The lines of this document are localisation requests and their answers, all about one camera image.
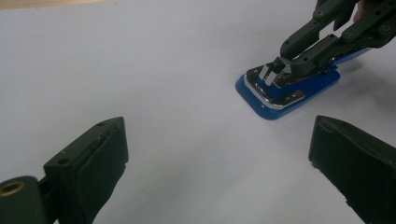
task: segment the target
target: robotic arm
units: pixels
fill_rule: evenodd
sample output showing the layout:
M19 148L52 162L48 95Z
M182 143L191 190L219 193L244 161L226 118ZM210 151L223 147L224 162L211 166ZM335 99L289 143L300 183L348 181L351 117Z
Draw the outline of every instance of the robotic arm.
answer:
M278 119L339 79L336 65L382 48L396 35L396 1L385 0L340 37L319 32L345 25L359 0L318 0L313 19L291 35L272 63L250 69L236 88L265 119Z

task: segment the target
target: screw hole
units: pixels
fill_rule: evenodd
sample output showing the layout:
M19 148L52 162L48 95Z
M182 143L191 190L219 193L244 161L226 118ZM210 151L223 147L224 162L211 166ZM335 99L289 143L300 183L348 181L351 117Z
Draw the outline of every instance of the screw hole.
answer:
M9 184L3 186L2 188L0 188L0 197L6 197L11 194L14 194L14 193L20 191L21 189L23 189L24 186L25 186L25 183L22 181L16 181L13 183L9 183Z
M67 164L68 162L70 162L70 159L65 158L65 159L59 160L59 161L58 161L58 164L60 164L60 165L65 165L65 164Z
M383 26L381 27L381 29L382 29L384 32L388 32L388 31L390 31L392 28L391 28L389 25L383 25Z

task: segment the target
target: black plastic part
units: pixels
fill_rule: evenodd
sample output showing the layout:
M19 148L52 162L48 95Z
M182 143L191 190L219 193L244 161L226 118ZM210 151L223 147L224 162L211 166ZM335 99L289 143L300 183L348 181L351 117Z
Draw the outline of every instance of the black plastic part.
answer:
M44 165L60 196L61 224L92 223L111 196L128 161L123 118L96 124Z
M280 48L280 56L291 61L290 69L294 76L312 76L328 69L334 58L358 49L382 48L393 39L396 34L396 1L384 0L362 19L346 28L339 38L319 41L320 31L332 21L334 30L349 21L357 2L358 0L317 1L313 19L291 35Z
M0 184L0 223L49 223L34 177L21 176Z
M396 223L396 148L351 124L318 116L309 160L365 223Z
M268 64L266 64L267 66L268 66L268 71L266 72L266 76L268 75L268 74L270 74L271 72L275 72L275 73L280 73L285 67L286 67L286 65L282 62L282 60L279 58L279 57L277 57L277 58L275 58L275 60L274 60L274 62L273 63L268 63Z
M128 161L123 118L90 128L45 166L39 182L0 183L0 224L88 224L111 196Z

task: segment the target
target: white surface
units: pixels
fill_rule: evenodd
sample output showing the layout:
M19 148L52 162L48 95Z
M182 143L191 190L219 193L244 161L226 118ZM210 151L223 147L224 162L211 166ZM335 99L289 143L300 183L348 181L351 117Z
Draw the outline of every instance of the white surface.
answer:
M311 167L315 116L396 146L395 42L282 119L234 89L316 1L151 0L0 11L0 181L124 116L130 161L95 223L362 223Z

